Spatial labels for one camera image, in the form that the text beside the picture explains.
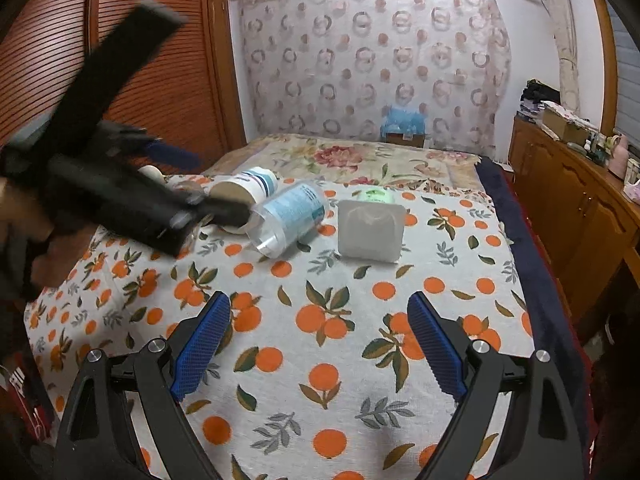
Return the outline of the person's left hand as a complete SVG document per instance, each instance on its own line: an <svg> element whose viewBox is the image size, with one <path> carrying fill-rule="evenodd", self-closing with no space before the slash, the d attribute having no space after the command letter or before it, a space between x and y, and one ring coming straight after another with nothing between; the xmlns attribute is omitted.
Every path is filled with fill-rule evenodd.
<svg viewBox="0 0 640 480"><path fill-rule="evenodd" d="M32 240L43 242L53 231L53 226L34 196L22 191L8 179L0 185L1 246L6 244L10 229L25 234Z"/></svg>

